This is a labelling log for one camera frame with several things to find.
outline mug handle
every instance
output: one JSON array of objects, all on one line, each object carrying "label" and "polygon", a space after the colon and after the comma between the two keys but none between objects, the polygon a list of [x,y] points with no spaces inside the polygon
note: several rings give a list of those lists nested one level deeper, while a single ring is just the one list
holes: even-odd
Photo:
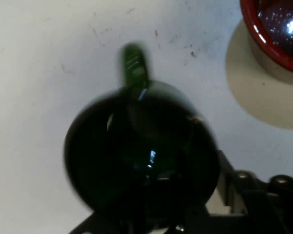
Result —
[{"label": "mug handle", "polygon": [[122,52],[124,85],[130,89],[143,90],[149,86],[146,59],[141,47],[130,43]]}]

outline red rim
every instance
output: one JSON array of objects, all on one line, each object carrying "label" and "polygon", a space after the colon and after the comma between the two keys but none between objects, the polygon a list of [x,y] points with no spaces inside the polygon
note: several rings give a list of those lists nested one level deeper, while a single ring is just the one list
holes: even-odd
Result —
[{"label": "red rim", "polygon": [[252,38],[276,63],[293,72],[293,57],[273,44],[259,20],[254,2],[255,0],[240,0],[242,15]]}]

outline black metal stand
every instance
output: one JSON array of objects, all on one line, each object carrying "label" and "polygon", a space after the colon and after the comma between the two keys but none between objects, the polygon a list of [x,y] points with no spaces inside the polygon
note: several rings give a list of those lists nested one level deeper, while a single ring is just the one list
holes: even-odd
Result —
[{"label": "black metal stand", "polygon": [[[217,189],[230,215],[210,215],[199,198],[187,197],[178,219],[165,234],[293,234],[293,178],[277,175],[269,183],[253,173],[235,171],[219,151]],[[132,220],[111,222],[92,214],[70,234],[142,234]]]}]

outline green glass mug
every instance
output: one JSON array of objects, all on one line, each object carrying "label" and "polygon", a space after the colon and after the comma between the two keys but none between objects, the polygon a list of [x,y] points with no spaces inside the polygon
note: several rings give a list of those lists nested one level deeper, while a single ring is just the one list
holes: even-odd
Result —
[{"label": "green glass mug", "polygon": [[217,148],[189,100],[149,79],[138,45],[123,49],[123,69],[124,88],[72,123],[65,165],[94,211],[164,227],[177,215],[180,200],[210,198],[219,176]]}]

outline white table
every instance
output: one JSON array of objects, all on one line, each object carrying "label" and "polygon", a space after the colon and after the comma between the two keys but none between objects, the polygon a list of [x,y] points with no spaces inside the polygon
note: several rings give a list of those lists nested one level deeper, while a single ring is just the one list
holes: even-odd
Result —
[{"label": "white table", "polygon": [[133,40],[236,169],[293,176],[293,87],[257,65],[240,21],[238,0],[1,0],[0,234],[64,234],[91,213],[67,180],[63,141],[87,103],[120,87],[118,52]]}]

